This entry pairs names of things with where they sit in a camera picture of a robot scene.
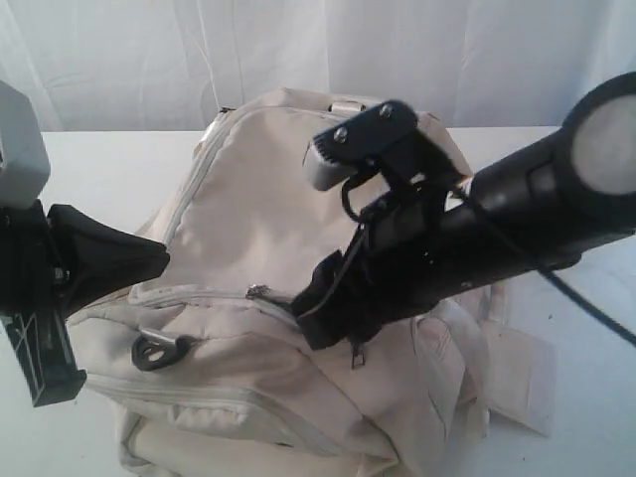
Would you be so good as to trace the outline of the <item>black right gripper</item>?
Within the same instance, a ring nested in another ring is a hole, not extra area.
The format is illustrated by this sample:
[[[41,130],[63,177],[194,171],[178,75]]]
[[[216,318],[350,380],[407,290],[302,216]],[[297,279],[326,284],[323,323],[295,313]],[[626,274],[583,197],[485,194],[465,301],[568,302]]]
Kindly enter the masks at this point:
[[[458,186],[387,191],[364,206],[348,247],[322,259],[292,302],[309,347],[366,343],[384,326],[476,288],[465,268],[468,245],[449,237],[461,218],[477,223],[477,201]]]

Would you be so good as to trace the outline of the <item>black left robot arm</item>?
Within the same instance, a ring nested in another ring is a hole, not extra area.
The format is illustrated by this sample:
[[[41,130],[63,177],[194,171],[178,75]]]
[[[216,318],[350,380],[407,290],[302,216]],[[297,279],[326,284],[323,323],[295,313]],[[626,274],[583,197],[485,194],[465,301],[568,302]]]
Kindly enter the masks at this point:
[[[161,275],[164,244],[112,229],[71,205],[43,208],[51,165],[30,99],[1,85],[1,324],[35,407],[73,400],[86,380],[66,320]]]

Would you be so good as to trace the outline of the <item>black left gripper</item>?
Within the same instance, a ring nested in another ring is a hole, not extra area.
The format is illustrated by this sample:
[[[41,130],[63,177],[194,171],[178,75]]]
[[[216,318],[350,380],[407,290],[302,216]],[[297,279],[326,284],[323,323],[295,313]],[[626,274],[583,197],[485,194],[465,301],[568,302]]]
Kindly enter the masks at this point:
[[[51,206],[48,219],[39,201],[1,209],[1,325],[34,407],[73,400],[85,383],[64,315],[158,277],[170,260],[165,244],[70,205]]]

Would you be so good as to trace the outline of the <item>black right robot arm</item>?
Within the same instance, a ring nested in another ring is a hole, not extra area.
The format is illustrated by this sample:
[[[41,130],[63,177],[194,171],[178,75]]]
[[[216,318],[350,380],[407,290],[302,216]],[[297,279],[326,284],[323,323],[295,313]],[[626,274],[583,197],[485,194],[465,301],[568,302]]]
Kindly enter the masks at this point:
[[[635,336],[557,276],[635,232],[635,77],[581,99],[552,134],[467,177],[388,100],[310,141],[312,186],[341,190],[356,224],[292,312],[314,350],[362,344],[460,293],[538,272],[627,342]],[[468,187],[461,182],[468,180]]]

